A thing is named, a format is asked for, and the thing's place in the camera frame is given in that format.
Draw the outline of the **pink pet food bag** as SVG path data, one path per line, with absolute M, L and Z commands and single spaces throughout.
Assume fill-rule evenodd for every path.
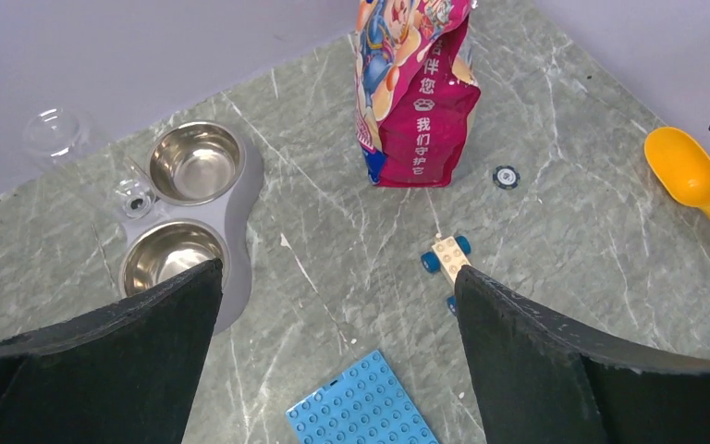
M 465 44 L 475 7 L 452 0 L 360 2 L 355 117 L 373 185 L 450 184 L 481 97 Z

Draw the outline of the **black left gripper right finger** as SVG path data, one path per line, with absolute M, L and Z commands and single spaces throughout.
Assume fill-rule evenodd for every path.
M 490 443 L 710 443 L 710 360 L 643 346 L 471 266 L 459 331 Z

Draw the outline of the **yellow plastic scoop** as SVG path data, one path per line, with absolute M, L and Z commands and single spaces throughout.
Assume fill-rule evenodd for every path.
M 700 143 L 681 129 L 661 127 L 647 135 L 643 150 L 668 194 L 710 220 L 710 156 Z

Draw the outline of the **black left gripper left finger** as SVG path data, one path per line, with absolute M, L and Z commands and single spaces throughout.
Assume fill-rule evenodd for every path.
M 0 443 L 179 443 L 223 298 L 209 260 L 0 341 Z

